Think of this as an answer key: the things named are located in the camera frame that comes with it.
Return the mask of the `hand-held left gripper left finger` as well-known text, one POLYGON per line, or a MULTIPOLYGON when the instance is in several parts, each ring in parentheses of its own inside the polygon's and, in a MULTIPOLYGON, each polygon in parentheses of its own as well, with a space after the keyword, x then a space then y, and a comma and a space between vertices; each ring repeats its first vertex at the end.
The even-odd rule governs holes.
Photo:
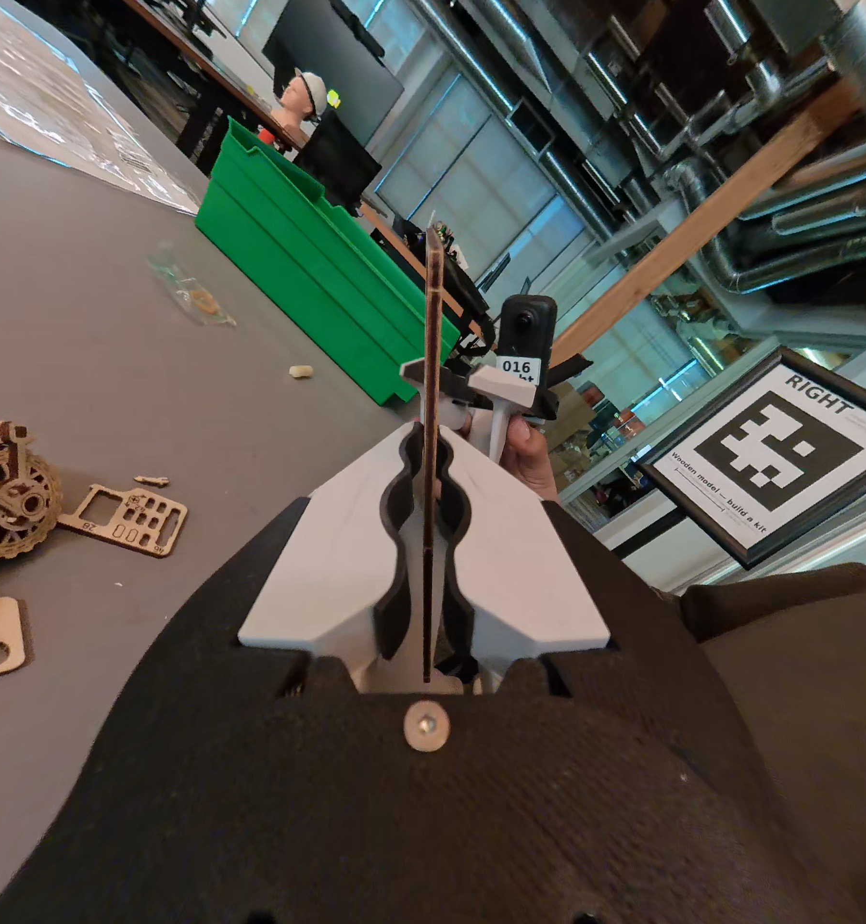
POLYGON ((238 633, 343 662, 360 692, 423 689, 423 431, 407 423, 313 491, 238 633))

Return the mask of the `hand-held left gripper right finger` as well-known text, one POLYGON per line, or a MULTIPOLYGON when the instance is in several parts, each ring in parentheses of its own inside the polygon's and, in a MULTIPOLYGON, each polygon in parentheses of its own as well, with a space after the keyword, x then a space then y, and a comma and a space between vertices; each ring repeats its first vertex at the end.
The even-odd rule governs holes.
POLYGON ((462 678, 498 685, 517 661, 607 648, 611 630, 543 501, 448 429, 441 523, 441 632, 462 678))

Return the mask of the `wooden sheet with gear holes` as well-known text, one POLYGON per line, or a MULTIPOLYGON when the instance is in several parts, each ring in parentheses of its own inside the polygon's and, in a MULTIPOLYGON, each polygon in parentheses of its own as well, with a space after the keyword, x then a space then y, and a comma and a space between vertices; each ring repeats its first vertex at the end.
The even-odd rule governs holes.
POLYGON ((425 355, 423 362, 422 457, 422 591, 423 683, 431 680, 434 615, 434 544, 436 534, 436 483, 439 444, 439 372, 441 353, 443 244, 434 225, 426 232, 425 355))

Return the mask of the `person's right hand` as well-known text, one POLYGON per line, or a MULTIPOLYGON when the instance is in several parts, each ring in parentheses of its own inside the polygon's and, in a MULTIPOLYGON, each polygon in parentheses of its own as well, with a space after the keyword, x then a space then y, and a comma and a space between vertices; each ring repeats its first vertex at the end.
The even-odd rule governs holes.
POLYGON ((520 415, 507 427, 502 468, 545 502, 559 502, 545 435, 520 415))

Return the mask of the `black organizer with pens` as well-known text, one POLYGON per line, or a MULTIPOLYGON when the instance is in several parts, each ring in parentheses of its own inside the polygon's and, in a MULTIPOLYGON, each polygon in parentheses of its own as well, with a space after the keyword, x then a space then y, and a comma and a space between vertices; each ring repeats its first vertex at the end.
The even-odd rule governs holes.
MULTIPOLYGON (((404 240, 405 246, 413 257, 426 266, 425 230, 396 215, 393 219, 393 231, 404 240)), ((493 319, 487 313, 488 306, 469 275, 451 256, 446 256, 443 279, 445 293, 450 295, 462 309, 462 313, 458 314, 450 305, 443 303, 444 319, 450 321, 462 338, 474 334, 473 326, 476 325, 475 329, 480 331, 480 339, 484 347, 493 348, 496 344, 497 332, 493 319)))

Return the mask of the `green plastic bin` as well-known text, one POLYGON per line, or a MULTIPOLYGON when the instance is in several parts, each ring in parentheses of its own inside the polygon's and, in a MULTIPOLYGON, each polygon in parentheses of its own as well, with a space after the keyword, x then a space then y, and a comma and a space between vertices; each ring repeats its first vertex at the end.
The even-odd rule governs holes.
POLYGON ((228 118, 196 227, 378 405, 410 401, 425 297, 323 186, 228 118))

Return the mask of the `wooden beam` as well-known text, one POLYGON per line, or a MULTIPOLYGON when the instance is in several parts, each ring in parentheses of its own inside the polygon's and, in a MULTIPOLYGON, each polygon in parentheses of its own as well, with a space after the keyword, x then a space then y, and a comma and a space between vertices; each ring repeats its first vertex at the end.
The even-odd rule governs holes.
POLYGON ((551 366, 583 353, 864 105, 853 77, 811 101, 556 338, 551 366))

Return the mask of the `small bag with rubber bands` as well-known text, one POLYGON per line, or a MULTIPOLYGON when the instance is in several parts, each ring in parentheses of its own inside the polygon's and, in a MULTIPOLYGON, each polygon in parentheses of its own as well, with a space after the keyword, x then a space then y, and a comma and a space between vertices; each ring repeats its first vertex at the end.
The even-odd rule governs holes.
POLYGON ((186 318, 199 326, 235 328, 237 322, 200 281, 173 246, 163 243, 148 256, 151 273, 186 318))

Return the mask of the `small wooden keypad-shaped sheet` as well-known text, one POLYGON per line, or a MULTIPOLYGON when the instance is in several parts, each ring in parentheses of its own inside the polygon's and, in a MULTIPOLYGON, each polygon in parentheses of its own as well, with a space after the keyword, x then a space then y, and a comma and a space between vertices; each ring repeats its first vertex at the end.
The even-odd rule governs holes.
POLYGON ((183 503, 146 487, 116 491, 95 483, 73 513, 59 515, 58 526, 151 557, 165 558, 172 553, 187 517, 188 508, 183 503), (87 516, 100 497, 116 503, 104 523, 87 516))

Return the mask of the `framed marker sign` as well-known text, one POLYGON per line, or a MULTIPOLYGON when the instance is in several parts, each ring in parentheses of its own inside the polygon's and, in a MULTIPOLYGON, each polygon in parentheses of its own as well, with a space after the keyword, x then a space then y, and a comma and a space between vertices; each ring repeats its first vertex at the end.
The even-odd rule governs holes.
POLYGON ((779 346, 638 467, 752 570, 866 495, 866 388, 779 346))

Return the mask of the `mannequin head with helmet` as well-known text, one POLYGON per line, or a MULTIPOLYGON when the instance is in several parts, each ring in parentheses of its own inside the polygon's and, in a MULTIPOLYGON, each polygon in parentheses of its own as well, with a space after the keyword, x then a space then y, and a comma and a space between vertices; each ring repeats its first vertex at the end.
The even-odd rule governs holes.
POLYGON ((322 117, 328 106, 327 87, 323 78, 311 71, 293 70, 293 75, 280 95, 271 117, 289 136, 301 135, 306 121, 322 117))

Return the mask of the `wooden motorcycle model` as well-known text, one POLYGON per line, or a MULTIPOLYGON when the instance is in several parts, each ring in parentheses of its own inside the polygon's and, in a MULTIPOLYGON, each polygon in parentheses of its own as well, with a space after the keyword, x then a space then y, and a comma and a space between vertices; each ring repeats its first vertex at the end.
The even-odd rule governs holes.
POLYGON ((61 481, 32 442, 27 427, 0 421, 0 560, 34 550, 62 513, 61 481))

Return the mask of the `person's dark clothing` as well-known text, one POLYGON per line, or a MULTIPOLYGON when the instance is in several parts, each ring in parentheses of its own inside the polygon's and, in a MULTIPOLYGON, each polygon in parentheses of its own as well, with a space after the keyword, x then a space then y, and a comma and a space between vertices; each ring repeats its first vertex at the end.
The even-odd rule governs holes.
POLYGON ((866 922, 866 565, 697 585, 671 601, 866 922))

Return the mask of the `large black monitor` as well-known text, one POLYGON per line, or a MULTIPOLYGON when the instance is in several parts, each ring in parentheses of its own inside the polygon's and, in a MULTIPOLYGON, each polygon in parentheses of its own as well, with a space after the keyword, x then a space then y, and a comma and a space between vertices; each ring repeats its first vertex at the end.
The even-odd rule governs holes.
POLYGON ((381 46, 342 2, 287 2, 262 53, 273 65, 277 89, 295 69, 320 77, 325 93, 340 99, 334 108, 339 120, 363 147, 404 93, 381 46))

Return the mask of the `clear plastic wrapper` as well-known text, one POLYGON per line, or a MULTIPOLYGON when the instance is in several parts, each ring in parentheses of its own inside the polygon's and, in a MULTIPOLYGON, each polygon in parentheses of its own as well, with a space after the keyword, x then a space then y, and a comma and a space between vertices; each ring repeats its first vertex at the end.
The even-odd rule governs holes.
POLYGON ((181 214, 198 213, 196 196, 85 83, 74 61, 1 6, 0 137, 181 214))

